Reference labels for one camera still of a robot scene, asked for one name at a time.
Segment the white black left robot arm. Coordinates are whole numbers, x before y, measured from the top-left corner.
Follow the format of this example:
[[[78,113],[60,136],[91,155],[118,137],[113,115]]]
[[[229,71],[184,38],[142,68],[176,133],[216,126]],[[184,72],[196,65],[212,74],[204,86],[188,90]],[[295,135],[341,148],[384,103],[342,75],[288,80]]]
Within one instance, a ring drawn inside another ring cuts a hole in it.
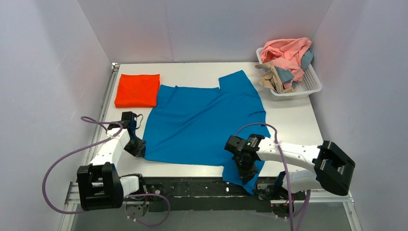
[[[144,197],[146,187],[142,174],[119,176],[118,161],[123,153],[144,157],[145,141],[129,129],[111,128],[95,157],[77,170],[81,208],[85,211],[120,208],[132,195]]]

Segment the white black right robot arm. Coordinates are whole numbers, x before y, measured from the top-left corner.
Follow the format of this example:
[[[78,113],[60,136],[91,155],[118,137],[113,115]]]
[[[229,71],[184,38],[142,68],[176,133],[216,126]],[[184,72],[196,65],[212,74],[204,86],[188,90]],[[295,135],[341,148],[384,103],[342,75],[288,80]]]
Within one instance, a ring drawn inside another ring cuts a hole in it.
[[[276,188],[291,193],[324,189],[346,196],[356,166],[332,141],[324,141],[321,145],[298,145],[263,136],[247,140],[230,136],[224,149],[233,154],[232,159],[244,184],[258,174],[257,161],[275,161],[302,168],[301,171],[282,173],[275,181]]]

